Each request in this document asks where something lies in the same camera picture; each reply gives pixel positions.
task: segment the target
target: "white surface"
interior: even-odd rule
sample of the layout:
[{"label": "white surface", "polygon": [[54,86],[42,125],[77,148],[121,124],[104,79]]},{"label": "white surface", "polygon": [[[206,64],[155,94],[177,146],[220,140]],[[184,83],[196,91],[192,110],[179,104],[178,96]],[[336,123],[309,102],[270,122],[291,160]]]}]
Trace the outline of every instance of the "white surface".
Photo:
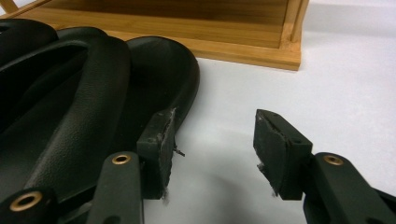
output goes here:
[{"label": "white surface", "polygon": [[306,223],[301,202],[273,198],[252,141],[257,108],[279,113],[396,195],[396,2],[313,0],[299,72],[199,59],[201,86],[177,134],[170,203],[146,223]]}]

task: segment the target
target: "bamboo frame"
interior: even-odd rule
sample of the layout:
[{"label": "bamboo frame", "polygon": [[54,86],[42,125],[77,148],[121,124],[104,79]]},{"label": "bamboo frame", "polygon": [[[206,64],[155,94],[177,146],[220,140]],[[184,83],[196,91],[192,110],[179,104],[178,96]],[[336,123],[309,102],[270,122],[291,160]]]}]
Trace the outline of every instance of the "bamboo frame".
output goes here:
[{"label": "bamboo frame", "polygon": [[0,6],[6,13],[12,13],[18,10],[17,5],[12,0],[0,0]]},{"label": "bamboo frame", "polygon": [[[284,5],[285,9],[279,33],[277,33],[277,31],[264,32],[262,30],[266,29],[265,27],[273,29],[271,27],[274,27],[274,22],[272,22],[274,18],[271,17],[278,15],[269,16],[266,19],[268,21],[263,21],[261,25],[254,22],[254,24],[250,24],[235,21],[237,16],[233,18],[233,21],[222,24],[216,21],[216,19],[204,21],[201,19],[195,21],[194,18],[183,17],[177,17],[175,20],[165,17],[158,19],[159,16],[151,15],[151,12],[147,13],[148,15],[141,15],[143,12],[139,11],[138,13],[140,14],[132,15],[123,11],[122,7],[114,9],[112,6],[112,4],[114,7],[117,7],[117,5],[128,5],[130,4],[129,2],[138,2],[139,0],[129,2],[126,0],[70,0],[70,5],[68,4],[69,2],[66,1],[67,0],[38,0],[25,7],[19,8],[17,11],[8,12],[8,14],[0,18],[25,18],[43,21],[44,23],[50,24],[55,29],[74,26],[95,26],[105,30],[109,35],[114,35],[123,40],[142,35],[161,35],[175,39],[184,44],[191,49],[195,56],[208,59],[249,63],[288,70],[298,70],[301,63],[301,36],[308,0],[263,0],[264,4],[270,4],[268,6],[270,9],[278,6],[278,1],[287,3]],[[152,6],[144,5],[152,4],[152,1],[156,4],[159,3],[155,2],[156,0],[148,0],[138,4],[140,4],[140,7],[152,8]],[[174,1],[177,0],[163,0],[161,4],[174,4]],[[191,4],[192,7],[200,6],[189,1],[204,1],[205,4],[209,4],[205,5],[207,10],[216,7],[215,4],[219,1],[221,4],[228,4],[227,0],[216,0],[217,2],[213,3],[208,0],[187,0],[180,1],[179,3]],[[251,5],[247,4],[246,6],[242,6],[252,12],[252,18],[254,19],[258,17],[256,13],[258,9],[254,4],[262,3],[260,3],[259,0],[251,1]],[[237,10],[234,9],[235,6],[231,4],[232,3],[225,8],[227,8],[227,10]],[[107,7],[111,7],[112,9],[109,11],[104,10],[104,8]],[[258,8],[263,8],[266,10],[265,13],[270,14],[270,12],[268,12],[270,9],[267,9],[267,7]],[[274,10],[280,13],[282,12],[281,9],[275,8]],[[132,24],[132,28],[128,29],[126,26],[111,25],[111,20],[114,21],[113,24],[126,23],[126,26]],[[141,24],[147,24],[148,28],[140,29],[142,27]],[[188,31],[185,34],[177,34],[175,27],[180,27],[180,29],[186,29]],[[277,34],[279,36],[277,43],[271,42],[271,39],[274,39],[272,36],[277,36]],[[251,38],[258,38],[261,36],[260,38],[262,38],[262,40],[258,39],[254,40],[254,42],[249,36],[253,36]]]}]

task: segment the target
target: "black plastic part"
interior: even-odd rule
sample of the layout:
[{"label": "black plastic part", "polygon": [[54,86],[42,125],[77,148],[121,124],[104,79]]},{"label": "black plastic part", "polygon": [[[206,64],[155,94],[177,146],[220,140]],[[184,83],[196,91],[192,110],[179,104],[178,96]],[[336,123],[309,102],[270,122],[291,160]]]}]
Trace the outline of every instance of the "black plastic part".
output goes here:
[{"label": "black plastic part", "polygon": [[388,206],[390,210],[392,210],[393,214],[396,216],[396,197],[390,194],[387,194],[379,189],[375,190],[379,197],[381,197],[382,201]]},{"label": "black plastic part", "polygon": [[276,195],[301,200],[300,172],[309,163],[312,143],[278,114],[258,109],[253,146],[263,163],[259,168]]},{"label": "black plastic part", "polygon": [[175,148],[175,109],[153,115],[139,140],[137,154],[145,159],[143,189],[145,198],[160,199],[169,183]]},{"label": "black plastic part", "polygon": [[[332,158],[342,162],[334,163]],[[346,158],[318,153],[312,161],[310,173],[326,206],[330,223],[396,223],[396,216]]]},{"label": "black plastic part", "polygon": [[[176,109],[174,124],[177,132],[199,86],[198,62],[186,47],[176,41],[145,36],[129,40],[127,45],[131,51],[132,74],[111,152],[136,152],[138,139],[152,116],[159,111]],[[143,180],[152,179],[155,175],[151,172],[155,169],[151,168],[150,162],[143,166]],[[158,199],[160,195],[160,190],[143,188],[145,199]]]},{"label": "black plastic part", "polygon": [[139,157],[119,152],[106,158],[88,224],[137,224],[142,220]]},{"label": "black plastic part", "polygon": [[64,216],[72,211],[75,211],[76,208],[81,207],[86,202],[89,202],[93,198],[93,194],[95,193],[96,186],[91,189],[87,189],[83,192],[79,192],[72,198],[68,198],[66,201],[58,204],[58,214],[59,216]]},{"label": "black plastic part", "polygon": [[54,224],[57,201],[52,189],[22,190],[0,204],[2,224]]},{"label": "black plastic part", "polygon": [[304,214],[307,224],[329,224],[331,222],[329,213],[321,198],[305,196]]}]

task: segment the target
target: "wooden box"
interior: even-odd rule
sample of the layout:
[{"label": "wooden box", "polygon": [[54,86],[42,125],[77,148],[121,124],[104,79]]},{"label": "wooden box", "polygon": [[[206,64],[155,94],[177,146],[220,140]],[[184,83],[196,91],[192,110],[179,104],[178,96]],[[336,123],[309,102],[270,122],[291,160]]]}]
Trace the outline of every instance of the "wooden box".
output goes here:
[{"label": "wooden box", "polygon": [[174,39],[197,57],[298,70],[308,0],[0,0],[0,18],[62,29],[94,26],[123,40]]}]

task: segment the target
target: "metal screw hole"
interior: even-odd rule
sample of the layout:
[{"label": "metal screw hole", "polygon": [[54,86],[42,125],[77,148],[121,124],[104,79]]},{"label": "metal screw hole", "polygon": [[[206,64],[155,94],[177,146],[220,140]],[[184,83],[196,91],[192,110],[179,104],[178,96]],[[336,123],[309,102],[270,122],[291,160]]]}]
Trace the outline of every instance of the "metal screw hole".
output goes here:
[{"label": "metal screw hole", "polygon": [[344,164],[344,162],[340,158],[331,155],[324,156],[324,160],[331,165]]},{"label": "metal screw hole", "polygon": [[14,212],[21,212],[35,206],[42,198],[43,195],[39,191],[25,193],[12,202],[9,209]]},{"label": "metal screw hole", "polygon": [[121,164],[127,163],[130,160],[131,160],[131,157],[128,155],[119,155],[119,156],[116,156],[115,158],[113,158],[112,161],[116,165],[121,165]]}]

